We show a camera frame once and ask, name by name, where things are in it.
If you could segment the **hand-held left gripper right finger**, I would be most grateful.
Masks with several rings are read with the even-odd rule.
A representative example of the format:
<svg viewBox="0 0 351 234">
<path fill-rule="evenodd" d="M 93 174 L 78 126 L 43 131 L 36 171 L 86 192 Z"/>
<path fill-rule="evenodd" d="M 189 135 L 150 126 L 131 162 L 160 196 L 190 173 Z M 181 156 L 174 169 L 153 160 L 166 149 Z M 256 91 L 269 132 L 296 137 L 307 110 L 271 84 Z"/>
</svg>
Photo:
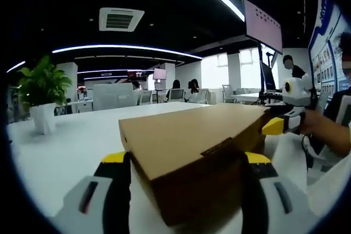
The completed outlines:
<svg viewBox="0 0 351 234">
<path fill-rule="evenodd" d="M 264 155 L 241 155 L 242 233 L 309 233 L 318 218 L 305 193 Z"/>
</svg>

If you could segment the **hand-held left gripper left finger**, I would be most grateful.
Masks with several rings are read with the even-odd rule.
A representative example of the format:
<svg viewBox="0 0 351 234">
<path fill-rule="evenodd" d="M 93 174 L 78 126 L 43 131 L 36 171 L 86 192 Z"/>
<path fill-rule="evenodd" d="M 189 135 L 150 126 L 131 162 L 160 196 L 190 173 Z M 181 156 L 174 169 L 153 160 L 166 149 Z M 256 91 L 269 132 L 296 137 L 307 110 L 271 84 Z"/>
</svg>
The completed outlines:
<svg viewBox="0 0 351 234">
<path fill-rule="evenodd" d="M 55 227 L 61 233 L 129 233 L 130 184 L 130 154 L 107 155 L 65 195 Z"/>
</svg>

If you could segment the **person's right hand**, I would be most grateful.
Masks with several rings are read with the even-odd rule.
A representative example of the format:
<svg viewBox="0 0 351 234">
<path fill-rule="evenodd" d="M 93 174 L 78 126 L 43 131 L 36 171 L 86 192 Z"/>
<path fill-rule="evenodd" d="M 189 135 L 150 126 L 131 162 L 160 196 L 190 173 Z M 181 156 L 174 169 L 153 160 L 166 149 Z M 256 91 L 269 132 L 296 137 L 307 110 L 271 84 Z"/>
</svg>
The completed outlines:
<svg viewBox="0 0 351 234">
<path fill-rule="evenodd" d="M 320 136 L 327 128 L 329 121 L 318 111 L 305 110 L 304 120 L 300 125 L 301 133 L 303 135 Z"/>
</svg>

